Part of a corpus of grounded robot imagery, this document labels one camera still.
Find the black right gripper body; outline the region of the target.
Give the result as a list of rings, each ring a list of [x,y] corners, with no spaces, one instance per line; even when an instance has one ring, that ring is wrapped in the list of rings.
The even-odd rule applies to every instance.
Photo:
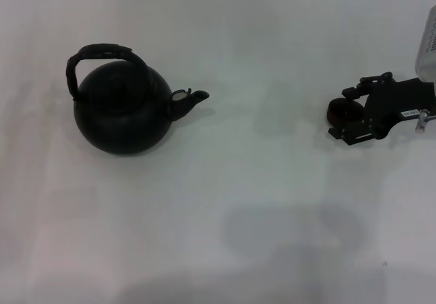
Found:
[[[418,118],[435,103],[435,87],[419,78],[383,80],[370,88],[364,106],[364,123],[376,139],[385,138],[398,123]]]

